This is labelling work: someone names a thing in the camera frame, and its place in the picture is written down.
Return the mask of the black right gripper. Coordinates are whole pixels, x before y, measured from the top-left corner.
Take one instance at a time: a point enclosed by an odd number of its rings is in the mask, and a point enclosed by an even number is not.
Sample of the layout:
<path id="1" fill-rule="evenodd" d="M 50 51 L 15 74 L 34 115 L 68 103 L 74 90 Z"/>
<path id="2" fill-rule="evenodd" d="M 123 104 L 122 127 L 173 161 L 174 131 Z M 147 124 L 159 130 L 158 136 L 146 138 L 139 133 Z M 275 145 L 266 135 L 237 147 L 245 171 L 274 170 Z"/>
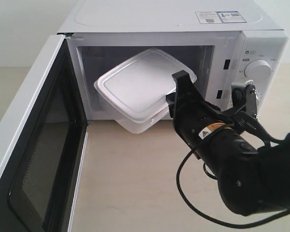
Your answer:
<path id="1" fill-rule="evenodd" d="M 174 130 L 190 148 L 189 155 L 202 160 L 226 159 L 226 118 L 204 100 L 186 71 L 176 72 L 172 78 L 176 92 L 166 95 L 166 101 Z"/>

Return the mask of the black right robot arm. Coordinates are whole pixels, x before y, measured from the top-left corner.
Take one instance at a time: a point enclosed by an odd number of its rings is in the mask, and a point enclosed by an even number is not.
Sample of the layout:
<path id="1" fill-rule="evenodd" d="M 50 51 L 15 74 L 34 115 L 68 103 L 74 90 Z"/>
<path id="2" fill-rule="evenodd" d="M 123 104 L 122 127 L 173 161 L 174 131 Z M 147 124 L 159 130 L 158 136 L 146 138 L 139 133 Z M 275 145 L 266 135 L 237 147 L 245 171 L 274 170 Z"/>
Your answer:
<path id="1" fill-rule="evenodd" d="M 176 90 L 166 101 L 174 130 L 214 174 L 227 208 L 243 216 L 290 209 L 290 133 L 276 139 L 258 122 L 254 83 L 233 87 L 233 107 L 222 111 L 186 71 L 172 77 Z"/>

